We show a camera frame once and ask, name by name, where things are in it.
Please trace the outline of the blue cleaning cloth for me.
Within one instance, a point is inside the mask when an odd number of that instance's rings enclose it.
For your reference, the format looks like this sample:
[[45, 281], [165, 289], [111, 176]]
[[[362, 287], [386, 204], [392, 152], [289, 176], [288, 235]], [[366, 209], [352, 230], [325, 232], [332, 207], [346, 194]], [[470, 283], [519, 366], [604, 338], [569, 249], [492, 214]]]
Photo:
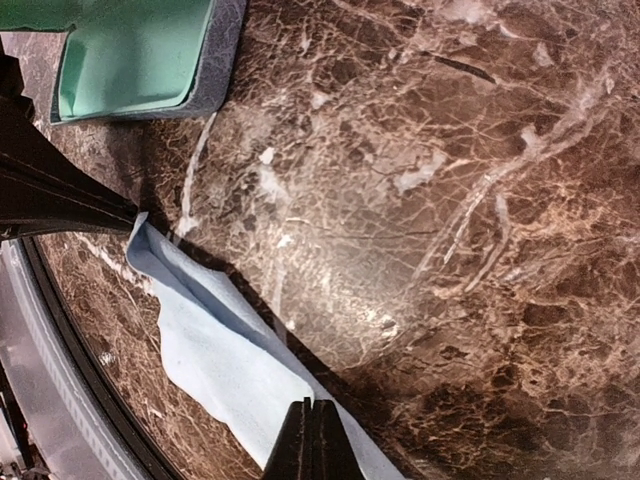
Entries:
[[228, 276], [193, 261], [137, 216], [126, 249], [160, 302], [161, 360], [169, 379], [225, 424], [262, 475], [289, 407], [331, 400], [364, 479], [401, 472], [256, 313]]

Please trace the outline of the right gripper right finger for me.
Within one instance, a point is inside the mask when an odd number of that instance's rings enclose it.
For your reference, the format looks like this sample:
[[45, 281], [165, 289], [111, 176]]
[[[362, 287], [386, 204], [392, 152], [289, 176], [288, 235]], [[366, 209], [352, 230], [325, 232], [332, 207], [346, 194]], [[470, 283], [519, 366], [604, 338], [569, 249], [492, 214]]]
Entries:
[[262, 479], [364, 479], [333, 401], [306, 397], [290, 405]]

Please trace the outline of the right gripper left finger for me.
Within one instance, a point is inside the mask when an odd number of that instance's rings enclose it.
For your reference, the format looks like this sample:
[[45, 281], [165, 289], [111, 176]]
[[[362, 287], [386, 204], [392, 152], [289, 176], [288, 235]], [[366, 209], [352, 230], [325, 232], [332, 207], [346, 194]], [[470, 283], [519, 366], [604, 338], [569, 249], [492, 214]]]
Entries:
[[129, 232], [138, 207], [77, 168], [1, 101], [1, 238]]

